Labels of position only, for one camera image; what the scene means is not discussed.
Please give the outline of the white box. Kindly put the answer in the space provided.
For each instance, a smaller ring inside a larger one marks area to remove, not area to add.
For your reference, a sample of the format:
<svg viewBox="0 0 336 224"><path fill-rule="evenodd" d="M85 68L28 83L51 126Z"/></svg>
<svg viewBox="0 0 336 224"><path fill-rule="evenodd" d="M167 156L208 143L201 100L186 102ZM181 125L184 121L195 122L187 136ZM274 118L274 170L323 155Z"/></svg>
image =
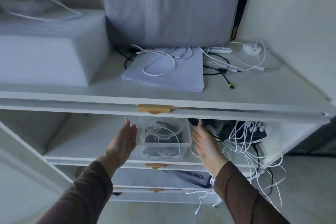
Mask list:
<svg viewBox="0 0 336 224"><path fill-rule="evenodd" d="M264 156L262 164L271 166L281 158L283 133L279 123L265 122L264 126L267 138L260 142L258 147L262 151L262 156Z"/></svg>

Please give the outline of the person's left forearm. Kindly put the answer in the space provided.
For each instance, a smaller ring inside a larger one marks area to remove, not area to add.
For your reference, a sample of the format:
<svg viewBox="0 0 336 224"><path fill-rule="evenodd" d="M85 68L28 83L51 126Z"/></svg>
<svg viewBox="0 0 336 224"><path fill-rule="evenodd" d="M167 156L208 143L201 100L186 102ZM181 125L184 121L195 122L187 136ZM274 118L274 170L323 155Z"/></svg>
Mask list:
<svg viewBox="0 0 336 224"><path fill-rule="evenodd" d="M111 179L126 160L113 152L101 155L35 224L97 224L113 193Z"/></svg>

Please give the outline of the person's right hand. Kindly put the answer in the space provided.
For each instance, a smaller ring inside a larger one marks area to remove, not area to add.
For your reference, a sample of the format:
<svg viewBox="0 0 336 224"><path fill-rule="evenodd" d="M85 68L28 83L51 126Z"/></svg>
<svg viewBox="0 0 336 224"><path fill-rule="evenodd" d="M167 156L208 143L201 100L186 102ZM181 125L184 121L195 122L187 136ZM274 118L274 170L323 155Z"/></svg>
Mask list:
<svg viewBox="0 0 336 224"><path fill-rule="evenodd" d="M196 133L196 127L192 132L192 139L195 143L195 149L204 168L216 178L221 168L229 162L219 149L215 138L205 130L205 137L199 137Z"/></svg>

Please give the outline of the white chest of drawers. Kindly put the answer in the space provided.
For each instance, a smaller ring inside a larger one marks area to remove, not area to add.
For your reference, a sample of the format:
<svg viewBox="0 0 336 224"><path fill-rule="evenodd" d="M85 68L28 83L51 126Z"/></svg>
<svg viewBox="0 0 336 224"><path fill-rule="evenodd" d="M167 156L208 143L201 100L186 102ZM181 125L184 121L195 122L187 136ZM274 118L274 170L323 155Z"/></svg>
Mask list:
<svg viewBox="0 0 336 224"><path fill-rule="evenodd" d="M137 124L141 116L260 121L279 123L283 155L319 126L330 122L336 106L299 78L274 56L267 55L260 68L247 72L238 58L253 65L260 58L249 57L236 47L231 55L205 56L204 90L201 93L175 90L123 80L120 75L131 59L113 53L88 87L0 85L0 132L21 143L48 166L72 183L107 147L114 133L128 118ZM138 112L138 104L173 106L171 113L153 115ZM258 179L270 167L262 164L256 144L220 142L222 152L250 180ZM154 170L145 163L165 163ZM111 201L221 203L212 188L201 188L163 170L203 171L195 146L182 159L145 159L139 147L112 179ZM160 193L150 188L165 189Z"/></svg>

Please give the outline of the black bag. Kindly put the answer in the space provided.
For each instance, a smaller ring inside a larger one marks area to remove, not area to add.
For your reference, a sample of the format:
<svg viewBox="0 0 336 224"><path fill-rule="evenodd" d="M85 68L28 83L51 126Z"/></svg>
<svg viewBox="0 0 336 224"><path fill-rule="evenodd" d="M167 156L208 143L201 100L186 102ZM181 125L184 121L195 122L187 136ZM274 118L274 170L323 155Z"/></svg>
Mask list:
<svg viewBox="0 0 336 224"><path fill-rule="evenodd" d="M203 119L205 129L221 142L256 144L267 139L264 123L260 121Z"/></svg>

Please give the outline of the person's right forearm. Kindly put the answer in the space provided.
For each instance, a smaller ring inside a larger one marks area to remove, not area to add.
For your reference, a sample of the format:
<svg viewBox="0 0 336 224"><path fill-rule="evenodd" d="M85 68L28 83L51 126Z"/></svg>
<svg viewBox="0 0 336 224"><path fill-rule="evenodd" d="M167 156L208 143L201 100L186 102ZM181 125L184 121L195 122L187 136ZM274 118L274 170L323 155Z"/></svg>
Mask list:
<svg viewBox="0 0 336 224"><path fill-rule="evenodd" d="M236 224L290 224L232 162L222 166L214 180L214 190Z"/></svg>

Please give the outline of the grey printed bag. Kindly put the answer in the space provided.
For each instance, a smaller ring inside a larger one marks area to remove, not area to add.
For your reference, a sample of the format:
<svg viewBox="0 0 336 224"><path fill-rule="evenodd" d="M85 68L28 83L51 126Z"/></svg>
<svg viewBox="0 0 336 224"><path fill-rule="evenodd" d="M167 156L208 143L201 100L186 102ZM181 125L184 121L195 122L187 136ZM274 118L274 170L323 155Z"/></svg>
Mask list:
<svg viewBox="0 0 336 224"><path fill-rule="evenodd" d="M205 171L178 171L178 170L163 170L164 172L174 175L181 180L197 185L201 188L212 188L211 175Z"/></svg>

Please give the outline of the grey fabric cushion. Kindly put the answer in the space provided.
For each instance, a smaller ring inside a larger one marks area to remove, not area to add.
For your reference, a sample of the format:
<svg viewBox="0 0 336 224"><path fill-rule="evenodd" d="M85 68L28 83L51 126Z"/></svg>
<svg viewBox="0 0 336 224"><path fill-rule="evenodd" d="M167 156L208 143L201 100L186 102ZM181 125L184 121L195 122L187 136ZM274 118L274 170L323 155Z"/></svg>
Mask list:
<svg viewBox="0 0 336 224"><path fill-rule="evenodd" d="M238 0L103 0L112 44L217 47L229 42Z"/></svg>

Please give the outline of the person's left hand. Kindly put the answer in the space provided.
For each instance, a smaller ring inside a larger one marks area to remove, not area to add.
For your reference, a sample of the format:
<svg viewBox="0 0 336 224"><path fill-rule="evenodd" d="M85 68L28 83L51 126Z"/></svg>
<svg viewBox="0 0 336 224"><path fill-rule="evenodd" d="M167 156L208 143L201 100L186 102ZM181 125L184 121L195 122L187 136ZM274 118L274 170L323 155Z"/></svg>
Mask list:
<svg viewBox="0 0 336 224"><path fill-rule="evenodd" d="M124 165L132 151L135 149L137 130L137 126L133 124L131 125L128 137L125 140L116 141L116 136L111 140L107 148L107 155L113 157L115 165L118 168Z"/></svg>

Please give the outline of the stack of white paper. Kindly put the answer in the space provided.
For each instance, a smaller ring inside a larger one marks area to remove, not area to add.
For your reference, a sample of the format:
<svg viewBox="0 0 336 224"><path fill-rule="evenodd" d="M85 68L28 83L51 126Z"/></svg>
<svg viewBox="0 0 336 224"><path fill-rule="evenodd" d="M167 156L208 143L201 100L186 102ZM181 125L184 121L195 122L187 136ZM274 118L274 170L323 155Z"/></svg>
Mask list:
<svg viewBox="0 0 336 224"><path fill-rule="evenodd" d="M203 50L141 49L120 77L129 81L200 93L204 89Z"/></svg>

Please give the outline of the white power strip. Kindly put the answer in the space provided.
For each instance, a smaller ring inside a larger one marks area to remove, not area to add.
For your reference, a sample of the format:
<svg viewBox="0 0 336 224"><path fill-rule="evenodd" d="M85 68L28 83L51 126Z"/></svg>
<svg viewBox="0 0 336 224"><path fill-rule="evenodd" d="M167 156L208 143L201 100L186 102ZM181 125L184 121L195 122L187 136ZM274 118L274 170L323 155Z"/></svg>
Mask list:
<svg viewBox="0 0 336 224"><path fill-rule="evenodd" d="M203 48L203 51L205 53L230 54L233 52L233 49L228 47L208 47Z"/></svg>

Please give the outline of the clear plastic storage box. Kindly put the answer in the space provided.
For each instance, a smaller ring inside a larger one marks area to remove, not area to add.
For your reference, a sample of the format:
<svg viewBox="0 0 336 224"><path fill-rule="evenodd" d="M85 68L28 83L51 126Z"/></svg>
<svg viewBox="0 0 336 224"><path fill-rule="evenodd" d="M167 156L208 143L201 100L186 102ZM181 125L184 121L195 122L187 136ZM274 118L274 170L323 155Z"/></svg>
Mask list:
<svg viewBox="0 0 336 224"><path fill-rule="evenodd" d="M185 118L141 116L136 144L145 159L182 159L192 145Z"/></svg>

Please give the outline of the white charger with red label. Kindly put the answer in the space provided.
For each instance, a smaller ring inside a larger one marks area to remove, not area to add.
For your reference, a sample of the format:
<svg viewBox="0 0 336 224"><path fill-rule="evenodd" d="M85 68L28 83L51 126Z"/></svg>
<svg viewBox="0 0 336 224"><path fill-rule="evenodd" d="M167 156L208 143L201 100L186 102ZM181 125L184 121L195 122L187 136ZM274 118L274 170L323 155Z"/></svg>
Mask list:
<svg viewBox="0 0 336 224"><path fill-rule="evenodd" d="M253 43L243 43L242 50L250 56L258 56L262 50L261 47L257 46L257 44Z"/></svg>

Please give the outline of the white foam block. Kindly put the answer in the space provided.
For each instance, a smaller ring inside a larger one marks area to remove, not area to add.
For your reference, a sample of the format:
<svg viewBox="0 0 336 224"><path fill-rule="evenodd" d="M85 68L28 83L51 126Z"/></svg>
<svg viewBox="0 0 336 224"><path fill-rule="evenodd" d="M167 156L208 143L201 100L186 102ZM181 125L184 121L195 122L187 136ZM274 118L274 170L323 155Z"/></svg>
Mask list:
<svg viewBox="0 0 336 224"><path fill-rule="evenodd" d="M104 10L59 8L47 21L0 14L0 84L89 86L109 54Z"/></svg>

